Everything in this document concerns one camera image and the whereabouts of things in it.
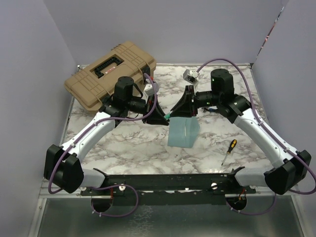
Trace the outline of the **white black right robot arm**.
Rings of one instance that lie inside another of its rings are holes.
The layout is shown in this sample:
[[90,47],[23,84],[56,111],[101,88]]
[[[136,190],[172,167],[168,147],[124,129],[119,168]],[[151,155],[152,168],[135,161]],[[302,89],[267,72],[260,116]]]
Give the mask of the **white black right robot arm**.
[[271,166],[238,168],[227,180],[227,188],[238,193],[246,186],[269,187],[283,195],[305,178],[311,155],[298,151],[285,142],[261,118],[254,106],[234,90],[233,76],[226,69],[211,72],[211,90],[196,92],[199,73],[186,70],[183,74],[189,85],[171,110],[171,117],[195,117],[199,108],[215,106],[219,114],[244,131],[264,152]]

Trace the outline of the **light blue envelope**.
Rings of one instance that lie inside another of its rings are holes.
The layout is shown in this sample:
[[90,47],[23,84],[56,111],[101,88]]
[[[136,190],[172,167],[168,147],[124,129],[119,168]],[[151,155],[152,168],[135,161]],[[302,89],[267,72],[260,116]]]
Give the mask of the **light blue envelope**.
[[[186,124],[187,137],[184,136],[184,125]],[[199,133],[199,123],[196,117],[170,118],[167,145],[170,147],[192,148]]]

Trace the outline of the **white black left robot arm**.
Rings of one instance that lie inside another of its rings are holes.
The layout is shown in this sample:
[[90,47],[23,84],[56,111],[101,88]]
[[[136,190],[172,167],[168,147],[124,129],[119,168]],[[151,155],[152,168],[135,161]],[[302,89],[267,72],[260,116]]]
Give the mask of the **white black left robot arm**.
[[79,188],[91,188],[99,195],[108,191],[107,174],[95,168],[83,169],[81,164],[99,140],[122,121],[141,120],[150,125],[169,125],[158,105],[154,80],[147,73],[143,76],[153,90],[147,100],[132,95],[135,88],[133,78],[120,77],[114,94],[108,97],[83,130],[62,145],[51,145],[47,149],[44,177],[48,180],[47,189],[51,195],[60,191],[71,194]]

